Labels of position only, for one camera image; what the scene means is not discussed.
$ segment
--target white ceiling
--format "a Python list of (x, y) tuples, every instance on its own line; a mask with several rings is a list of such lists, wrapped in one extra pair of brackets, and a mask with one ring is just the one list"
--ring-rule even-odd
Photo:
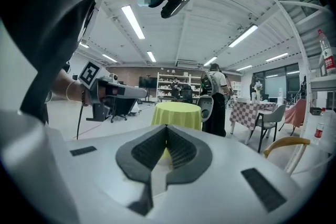
[[(286, 3), (282, 6), (279, 1), (299, 0), (191, 0), (169, 19), (160, 16), (164, 4), (148, 8), (139, 7), (136, 0), (103, 0), (90, 34), (90, 48), (80, 46), (78, 52), (103, 65), (114, 65), (101, 56), (105, 53), (118, 61), (116, 65), (123, 66), (153, 65), (148, 50), (154, 53), (157, 66), (174, 66), (177, 60), (204, 64), (217, 56), (216, 63), (224, 70), (253, 65), (250, 71), (260, 71), (297, 62), (301, 57), (298, 39), (301, 38), (307, 55), (312, 56), (311, 64), (316, 65), (317, 54), (321, 52), (317, 29), (323, 29), (336, 46), (331, 12), (319, 10), (305, 19), (300, 6)], [(140, 40), (129, 24), (121, 10), (125, 5), (131, 5), (145, 39)], [(240, 31), (252, 23), (259, 28), (229, 48)], [(284, 52), (289, 56), (265, 61)]]

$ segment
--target white shirt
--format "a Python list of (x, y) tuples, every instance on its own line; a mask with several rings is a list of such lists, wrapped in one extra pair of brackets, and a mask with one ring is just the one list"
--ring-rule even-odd
[(218, 92), (221, 93), (222, 95), (224, 95), (224, 90), (223, 90), (223, 86), (227, 86), (226, 83), (226, 79), (223, 73), (219, 72), (219, 71), (210, 71), (210, 74), (212, 74), (216, 80), (216, 83), (218, 85)]

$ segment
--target air conditioner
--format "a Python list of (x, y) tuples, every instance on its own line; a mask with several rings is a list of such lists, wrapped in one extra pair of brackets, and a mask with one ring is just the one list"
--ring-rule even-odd
[(198, 62), (188, 61), (188, 60), (178, 60), (176, 66), (179, 67), (179, 68), (188, 68), (188, 69), (199, 68)]

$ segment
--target bracelet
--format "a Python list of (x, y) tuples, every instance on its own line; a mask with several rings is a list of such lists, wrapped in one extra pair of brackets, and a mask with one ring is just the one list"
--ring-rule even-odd
[(66, 95), (68, 101), (72, 101), (72, 100), (68, 97), (68, 90), (69, 90), (70, 86), (73, 85), (73, 84), (76, 83), (76, 82), (78, 82), (78, 81), (75, 80), (75, 81), (73, 81), (72, 83), (70, 83), (70, 84), (67, 86), (67, 90), (66, 90), (66, 92), (65, 92), (65, 95)]
[(82, 105), (83, 106), (88, 106), (88, 104), (87, 104), (87, 102), (85, 101), (85, 93), (86, 93), (86, 88), (85, 88), (85, 86), (82, 84), (81, 85), (81, 87), (82, 87)]

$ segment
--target red label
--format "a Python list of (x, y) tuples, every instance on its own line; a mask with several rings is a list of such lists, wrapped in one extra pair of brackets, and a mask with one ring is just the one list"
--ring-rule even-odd
[(317, 129), (315, 132), (315, 137), (321, 138), (321, 136), (322, 136), (322, 130)]
[(325, 68), (328, 70), (328, 69), (331, 69), (331, 68), (335, 68), (335, 62), (334, 62), (334, 57), (333, 55), (332, 56), (329, 56), (327, 58), (325, 58)]

